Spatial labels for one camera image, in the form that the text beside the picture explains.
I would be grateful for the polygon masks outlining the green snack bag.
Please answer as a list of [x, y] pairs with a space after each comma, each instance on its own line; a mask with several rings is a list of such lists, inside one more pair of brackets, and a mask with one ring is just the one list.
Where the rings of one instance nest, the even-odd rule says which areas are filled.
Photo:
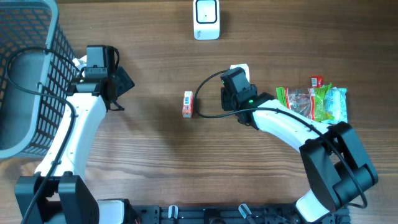
[[276, 88], [277, 99], [288, 109], [314, 121], [332, 120], [334, 117], [326, 111], [325, 97], [331, 83], [312, 88]]

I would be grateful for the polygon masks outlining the red chocolate bar wrapper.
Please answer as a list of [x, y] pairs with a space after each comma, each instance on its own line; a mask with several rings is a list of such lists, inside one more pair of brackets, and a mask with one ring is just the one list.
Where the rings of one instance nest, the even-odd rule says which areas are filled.
[[322, 76], [311, 76], [312, 87], [320, 88], [323, 86], [324, 78]]

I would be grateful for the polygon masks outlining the light teal tissue packet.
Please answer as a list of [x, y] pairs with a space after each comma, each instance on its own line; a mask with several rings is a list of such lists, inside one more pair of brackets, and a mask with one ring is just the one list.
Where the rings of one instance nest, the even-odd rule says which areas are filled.
[[332, 116], [332, 119], [324, 120], [323, 123], [338, 124], [341, 121], [348, 122], [346, 92], [346, 88], [333, 87], [329, 89], [325, 96], [324, 104], [326, 112]]

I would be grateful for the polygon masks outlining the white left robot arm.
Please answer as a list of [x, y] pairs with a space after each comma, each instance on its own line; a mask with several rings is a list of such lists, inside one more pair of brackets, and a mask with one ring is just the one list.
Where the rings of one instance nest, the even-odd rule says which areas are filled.
[[87, 47], [86, 65], [67, 88], [65, 111], [48, 153], [32, 177], [17, 181], [23, 223], [140, 222], [129, 200], [96, 200], [84, 181], [100, 123], [117, 98], [134, 86], [119, 60], [115, 47]]

